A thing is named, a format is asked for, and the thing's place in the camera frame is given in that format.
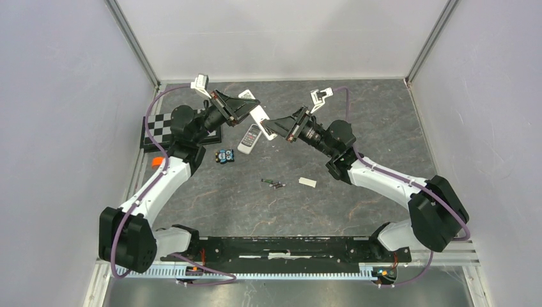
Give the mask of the dark AAA battery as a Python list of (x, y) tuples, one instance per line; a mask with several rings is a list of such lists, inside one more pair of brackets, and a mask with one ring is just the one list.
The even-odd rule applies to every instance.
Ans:
[(286, 184), (276, 183), (276, 184), (271, 184), (270, 186), (273, 187), (274, 189), (279, 189), (279, 188), (285, 187)]

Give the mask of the white long remote control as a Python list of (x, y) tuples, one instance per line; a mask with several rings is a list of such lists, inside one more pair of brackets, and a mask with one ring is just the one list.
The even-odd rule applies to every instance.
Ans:
[[(244, 98), (244, 99), (252, 99), (252, 100), (256, 99), (250, 90), (244, 90), (238, 95), (238, 97)], [(266, 137), (267, 140), (271, 141), (277, 137), (276, 133), (270, 132), (263, 126), (263, 121), (269, 120), (269, 117), (266, 114), (265, 110), (262, 108), (262, 106), (255, 107), (250, 112), (250, 116), (252, 117), (255, 124), (259, 127), (260, 131)]]

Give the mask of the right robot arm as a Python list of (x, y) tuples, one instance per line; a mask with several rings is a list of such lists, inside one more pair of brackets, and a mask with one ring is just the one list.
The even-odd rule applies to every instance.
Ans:
[(375, 260), (385, 261), (401, 248), (439, 253), (452, 241), (470, 239), (468, 213), (446, 178), (410, 176), (372, 161), (355, 149), (347, 121), (335, 120), (325, 128), (301, 107), (287, 117), (264, 119), (261, 125), (290, 143), (301, 140), (325, 154), (336, 180), (376, 192), (408, 211), (408, 219), (385, 223), (371, 235), (369, 253)]

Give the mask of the white battery cover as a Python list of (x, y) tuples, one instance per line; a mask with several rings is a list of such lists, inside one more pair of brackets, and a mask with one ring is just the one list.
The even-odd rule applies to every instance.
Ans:
[(317, 185), (317, 181), (311, 180), (311, 179), (308, 179), (308, 178), (304, 178), (304, 177), (300, 177), (298, 182), (299, 182), (299, 184), (306, 185), (306, 186), (313, 187), (313, 188), (315, 188), (316, 185)]

